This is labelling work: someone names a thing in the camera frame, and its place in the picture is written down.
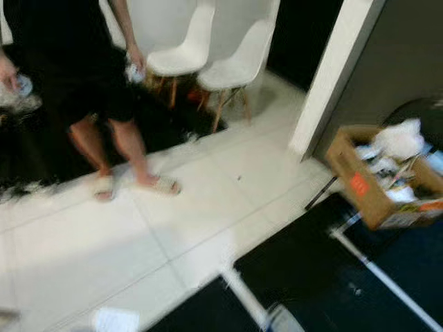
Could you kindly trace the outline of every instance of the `black shirt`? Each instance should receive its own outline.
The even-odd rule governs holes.
[[[98,0],[3,0],[14,44],[58,53],[94,53],[111,46]]]

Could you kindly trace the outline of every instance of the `black door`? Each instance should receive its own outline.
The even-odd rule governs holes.
[[[282,0],[268,68],[308,90],[343,0]]]

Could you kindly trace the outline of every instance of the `man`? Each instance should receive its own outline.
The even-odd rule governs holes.
[[[138,70],[145,70],[126,0],[108,0]],[[105,108],[116,146],[130,162],[138,184],[178,194],[179,184],[147,171],[145,147],[133,119],[125,86],[123,57],[113,47],[98,0],[3,0],[14,44],[24,51],[32,80],[42,87],[45,107],[66,125],[75,146],[98,170],[94,194],[113,197],[114,181],[98,130],[89,118],[93,105]],[[0,50],[0,80],[17,90],[17,69]]]

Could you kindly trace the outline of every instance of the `white plastic chair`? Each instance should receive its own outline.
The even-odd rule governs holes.
[[[199,108],[207,103],[210,93],[221,91],[217,116],[214,121],[213,131],[217,130],[223,106],[241,91],[244,97],[244,112],[251,122],[251,110],[245,86],[250,84],[258,75],[266,50],[271,42],[274,25],[266,20],[256,21],[244,36],[238,49],[229,58],[215,61],[212,66],[199,74],[198,82],[204,93]],[[226,91],[231,94],[225,101]]]
[[[201,3],[192,15],[188,33],[180,46],[153,52],[147,57],[147,66],[162,77],[173,77],[171,107],[175,106],[177,76],[199,71],[208,61],[210,36],[213,26],[215,5],[213,2]]]

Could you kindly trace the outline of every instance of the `black shorts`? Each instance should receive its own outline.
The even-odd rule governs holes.
[[[122,50],[109,48],[83,54],[20,50],[19,61],[45,109],[66,128],[90,113],[119,122],[134,117],[134,97],[125,77]]]

